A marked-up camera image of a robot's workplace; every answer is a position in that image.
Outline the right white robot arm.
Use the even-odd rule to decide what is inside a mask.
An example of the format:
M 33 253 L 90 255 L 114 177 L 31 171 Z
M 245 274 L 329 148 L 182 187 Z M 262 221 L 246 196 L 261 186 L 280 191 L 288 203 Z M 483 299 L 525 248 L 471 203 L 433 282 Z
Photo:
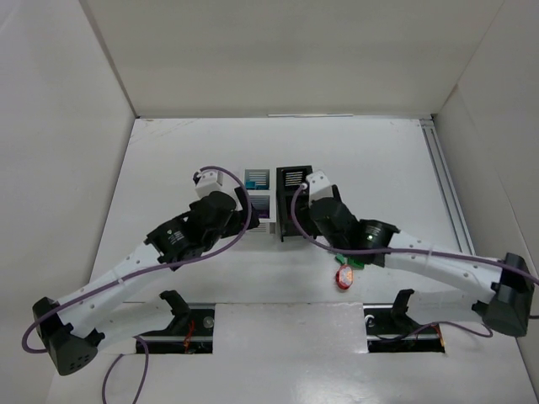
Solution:
M 538 279 L 525 259 L 508 252 L 484 258 L 437 248 L 395 225 L 357 219 L 326 178 L 302 183 L 291 202 L 291 218 L 307 240 L 360 266 L 407 271 L 448 285 L 447 291 L 399 290 L 392 318 L 407 326 L 478 322 L 488 330 L 521 338 L 528 332 Z

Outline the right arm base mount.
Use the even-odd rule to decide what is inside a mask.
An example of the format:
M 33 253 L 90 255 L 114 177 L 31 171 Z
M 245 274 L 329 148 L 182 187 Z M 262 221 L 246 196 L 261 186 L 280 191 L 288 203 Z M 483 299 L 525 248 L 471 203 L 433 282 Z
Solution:
M 401 290 L 391 305 L 367 305 L 364 308 L 369 354 L 446 352 L 438 326 L 413 334 L 420 328 L 407 315 L 408 301 L 413 293 L 411 289 Z

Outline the green lego brick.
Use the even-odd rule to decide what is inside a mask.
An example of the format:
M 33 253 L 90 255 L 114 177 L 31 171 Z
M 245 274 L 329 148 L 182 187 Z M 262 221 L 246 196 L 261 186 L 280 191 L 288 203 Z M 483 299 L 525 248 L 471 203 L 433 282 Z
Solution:
M 351 268 L 355 268 L 355 269 L 363 269 L 365 267 L 365 265 L 361 261 L 355 258 L 347 258 L 347 264 Z

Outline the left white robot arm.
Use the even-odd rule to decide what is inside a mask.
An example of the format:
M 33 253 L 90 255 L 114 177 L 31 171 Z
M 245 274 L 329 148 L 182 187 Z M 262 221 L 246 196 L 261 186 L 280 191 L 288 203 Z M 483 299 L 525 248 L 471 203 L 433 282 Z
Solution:
M 175 290 L 135 309 L 126 300 L 165 274 L 216 256 L 222 239 L 238 242 L 259 218 L 248 193 L 213 190 L 188 211 L 150 231 L 120 263 L 80 290 L 58 300 L 43 297 L 32 306 L 33 330 L 61 376 L 88 365 L 110 345 L 146 332 L 181 328 L 189 305 Z

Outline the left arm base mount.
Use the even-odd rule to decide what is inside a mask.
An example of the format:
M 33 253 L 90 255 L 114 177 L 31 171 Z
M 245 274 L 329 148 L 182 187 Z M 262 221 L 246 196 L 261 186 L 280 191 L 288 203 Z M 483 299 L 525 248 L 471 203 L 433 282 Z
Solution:
M 141 339 L 150 354 L 211 354 L 216 317 L 215 304 L 188 304 L 176 290 L 159 295 L 173 316 L 166 327 L 145 332 Z

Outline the red flower lego piece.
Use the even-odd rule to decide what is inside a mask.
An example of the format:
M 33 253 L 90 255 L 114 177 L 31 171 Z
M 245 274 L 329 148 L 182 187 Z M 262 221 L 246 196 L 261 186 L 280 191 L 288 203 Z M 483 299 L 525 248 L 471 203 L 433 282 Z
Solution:
M 335 282 L 341 290 L 348 290 L 354 283 L 354 271 L 348 265 L 341 265 L 335 274 Z

